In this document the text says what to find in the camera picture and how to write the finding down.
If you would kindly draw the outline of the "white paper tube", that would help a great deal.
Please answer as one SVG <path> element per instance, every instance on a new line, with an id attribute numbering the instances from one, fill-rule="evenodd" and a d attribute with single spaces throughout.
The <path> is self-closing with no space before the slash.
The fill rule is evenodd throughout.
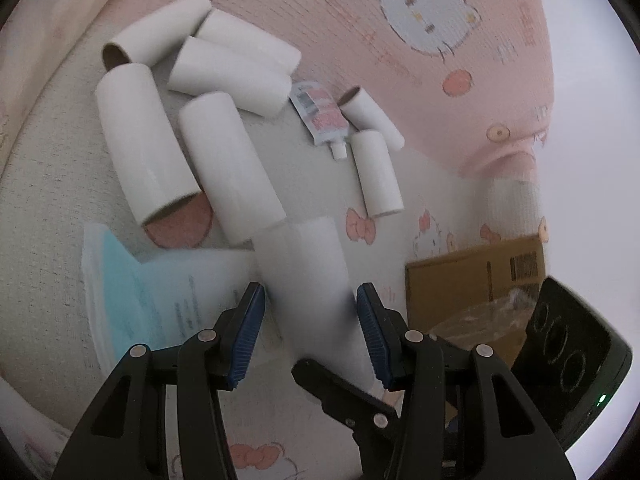
<path id="1" fill-rule="evenodd" d="M 273 118 L 288 102 L 292 80 L 226 47 L 188 37 L 172 66 L 167 87 L 188 96 L 226 92 L 240 110 Z"/>
<path id="2" fill-rule="evenodd" d="M 283 223 L 252 242 L 290 361 L 313 359 L 370 391 L 373 368 L 334 221 Z"/>
<path id="3" fill-rule="evenodd" d="M 201 193 L 148 66 L 113 68 L 94 95 L 106 145 L 137 224 L 144 226 Z"/>
<path id="4" fill-rule="evenodd" d="M 154 66 L 193 36 L 212 9 L 209 0 L 176 0 L 145 15 L 104 44 L 105 69 L 128 63 Z"/>
<path id="5" fill-rule="evenodd" d="M 288 76 L 294 74 L 302 59 L 292 44 L 219 9 L 209 12 L 195 37 L 219 44 Z"/>
<path id="6" fill-rule="evenodd" d="M 232 97 L 206 93 L 178 114 L 191 162 L 231 246 L 286 218 Z"/>

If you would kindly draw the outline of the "white patterned plush cloth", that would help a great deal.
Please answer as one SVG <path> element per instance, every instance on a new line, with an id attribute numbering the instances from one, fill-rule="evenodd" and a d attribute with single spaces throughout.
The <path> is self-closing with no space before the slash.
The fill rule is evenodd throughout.
<path id="1" fill-rule="evenodd" d="M 0 382 L 2 434 L 37 479 L 51 479 L 72 433 L 36 410 L 4 378 Z"/>

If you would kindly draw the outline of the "brown cardboard box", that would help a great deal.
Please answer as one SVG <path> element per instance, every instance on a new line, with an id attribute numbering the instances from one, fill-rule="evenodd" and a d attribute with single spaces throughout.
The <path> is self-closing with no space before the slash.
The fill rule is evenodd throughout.
<path id="1" fill-rule="evenodd" d="M 408 324 L 463 350 L 489 344 L 512 365 L 546 275 L 536 235 L 410 263 Z"/>

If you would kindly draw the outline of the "blue face mask packet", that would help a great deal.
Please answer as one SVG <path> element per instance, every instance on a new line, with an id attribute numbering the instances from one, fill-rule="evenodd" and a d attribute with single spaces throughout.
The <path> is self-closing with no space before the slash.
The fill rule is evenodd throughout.
<path id="1" fill-rule="evenodd" d="M 81 270 L 90 332 L 100 370 L 108 376 L 135 344 L 183 344 L 234 308 L 260 280 L 254 252 L 169 249 L 143 261 L 99 223 L 85 225 Z"/>

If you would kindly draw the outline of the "small white tube lower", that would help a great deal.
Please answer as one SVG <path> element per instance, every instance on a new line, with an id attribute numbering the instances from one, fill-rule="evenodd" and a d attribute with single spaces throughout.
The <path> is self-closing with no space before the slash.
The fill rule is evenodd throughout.
<path id="1" fill-rule="evenodd" d="M 350 138 L 364 204 L 371 218 L 404 210 L 399 184 L 386 142 L 375 130 L 361 130 Z"/>

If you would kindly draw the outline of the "small white tube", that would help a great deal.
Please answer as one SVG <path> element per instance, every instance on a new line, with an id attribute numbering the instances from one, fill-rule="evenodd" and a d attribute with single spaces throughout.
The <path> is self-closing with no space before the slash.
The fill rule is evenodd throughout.
<path id="1" fill-rule="evenodd" d="M 358 130 L 375 130 L 381 133 L 390 151 L 398 152 L 405 146 L 405 137 L 362 87 L 349 89 L 337 104 L 343 115 Z"/>
<path id="2" fill-rule="evenodd" d="M 350 138 L 364 204 L 371 218 L 404 210 L 399 184 L 386 142 L 375 130 L 361 130 Z"/>

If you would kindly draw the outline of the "small pink spout pouch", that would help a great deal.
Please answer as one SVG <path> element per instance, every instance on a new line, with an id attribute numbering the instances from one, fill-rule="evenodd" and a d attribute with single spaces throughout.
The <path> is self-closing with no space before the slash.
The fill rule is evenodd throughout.
<path id="1" fill-rule="evenodd" d="M 290 101 L 314 146 L 326 144 L 335 160 L 346 159 L 349 122 L 329 91 L 317 81 L 299 81 L 292 85 Z"/>

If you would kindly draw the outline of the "small white tube upper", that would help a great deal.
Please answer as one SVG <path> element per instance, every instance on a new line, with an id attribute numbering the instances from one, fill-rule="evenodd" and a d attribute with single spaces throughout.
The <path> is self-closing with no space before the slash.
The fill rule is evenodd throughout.
<path id="1" fill-rule="evenodd" d="M 362 87 L 349 89 L 337 104 L 343 115 L 358 130 L 375 130 L 381 133 L 390 151 L 398 152 L 405 146 L 405 137 Z"/>

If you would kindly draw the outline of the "pink Hello Kitty blanket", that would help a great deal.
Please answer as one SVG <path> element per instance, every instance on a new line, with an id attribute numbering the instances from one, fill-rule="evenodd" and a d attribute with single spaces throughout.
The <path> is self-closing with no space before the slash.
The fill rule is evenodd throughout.
<path id="1" fill-rule="evenodd" d="M 108 0 L 44 86 L 1 165 L 1 378 L 72 431 L 103 374 L 81 271 L 85 225 L 137 259 L 157 252 L 134 220 L 94 92 L 113 36 L 176 0 Z M 209 0 L 292 44 L 295 78 L 334 98 L 362 87 L 405 146 L 404 200 L 371 218 L 351 160 L 316 148 L 292 107 L 243 117 L 288 222 L 331 218 L 352 284 L 404 310 L 405 266 L 544 232 L 535 144 L 552 65 L 540 0 Z"/>

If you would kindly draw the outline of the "cream patterned pillow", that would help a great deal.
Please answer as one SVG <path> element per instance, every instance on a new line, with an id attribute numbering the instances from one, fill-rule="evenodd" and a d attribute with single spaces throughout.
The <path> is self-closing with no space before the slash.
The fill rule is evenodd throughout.
<path id="1" fill-rule="evenodd" d="M 1 165 L 44 86 L 108 0 L 18 0 L 1 27 Z"/>

